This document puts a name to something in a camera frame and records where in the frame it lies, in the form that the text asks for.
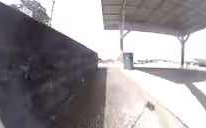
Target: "dark wall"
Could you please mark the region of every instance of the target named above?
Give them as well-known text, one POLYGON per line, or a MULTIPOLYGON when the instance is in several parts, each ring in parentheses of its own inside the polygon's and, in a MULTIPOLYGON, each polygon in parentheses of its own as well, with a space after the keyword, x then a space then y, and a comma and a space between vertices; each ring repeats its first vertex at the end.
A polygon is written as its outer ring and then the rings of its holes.
POLYGON ((61 103, 91 81, 97 54, 0 3, 0 119, 42 128, 61 103))

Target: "support column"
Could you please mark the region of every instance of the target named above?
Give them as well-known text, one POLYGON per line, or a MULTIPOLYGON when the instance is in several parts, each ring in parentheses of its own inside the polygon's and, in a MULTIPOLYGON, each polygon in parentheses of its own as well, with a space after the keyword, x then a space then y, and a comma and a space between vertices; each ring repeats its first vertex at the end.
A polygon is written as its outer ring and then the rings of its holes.
POLYGON ((123 30, 124 30, 124 22, 125 22, 125 7, 126 7, 126 0, 123 0, 123 6, 121 10, 121 25, 120 25, 120 50, 121 50, 121 55, 119 57, 119 60, 123 62, 123 30))
POLYGON ((182 67, 184 66, 184 63, 185 63, 185 43, 189 39, 189 36, 190 35, 178 37, 178 40, 181 43, 181 66, 182 67))

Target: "pavement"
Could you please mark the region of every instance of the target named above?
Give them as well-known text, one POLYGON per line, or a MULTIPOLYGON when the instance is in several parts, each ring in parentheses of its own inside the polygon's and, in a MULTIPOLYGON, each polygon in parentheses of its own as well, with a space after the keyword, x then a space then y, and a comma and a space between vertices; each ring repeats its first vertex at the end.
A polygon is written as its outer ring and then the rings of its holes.
POLYGON ((206 128, 206 71, 139 67, 121 70, 190 128, 206 128))
POLYGON ((95 77, 58 109, 51 128, 186 128, 119 68, 95 77))

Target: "canopy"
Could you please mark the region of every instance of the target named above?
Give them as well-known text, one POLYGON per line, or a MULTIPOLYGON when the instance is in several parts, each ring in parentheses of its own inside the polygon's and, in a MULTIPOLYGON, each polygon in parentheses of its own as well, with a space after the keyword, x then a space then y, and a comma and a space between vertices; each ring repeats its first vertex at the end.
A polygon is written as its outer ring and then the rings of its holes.
POLYGON ((104 28, 184 36, 206 28, 206 0, 102 0, 104 28))

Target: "sky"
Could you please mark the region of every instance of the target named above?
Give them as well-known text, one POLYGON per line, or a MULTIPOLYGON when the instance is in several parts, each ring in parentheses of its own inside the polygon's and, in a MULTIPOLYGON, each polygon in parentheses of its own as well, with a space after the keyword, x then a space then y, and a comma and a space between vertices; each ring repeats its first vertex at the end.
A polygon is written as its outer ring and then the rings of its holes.
MULTIPOLYGON (((0 0, 6 4, 20 0, 0 0)), ((52 0, 38 0, 51 12, 52 0)), ((119 31, 103 28, 101 0, 56 0, 52 27, 96 51, 102 59, 120 55, 119 31)), ((180 61, 181 45, 174 36, 131 32, 124 40, 124 51, 134 59, 169 59, 180 61)), ((186 43, 186 60, 206 58, 206 29, 193 33, 186 43)))

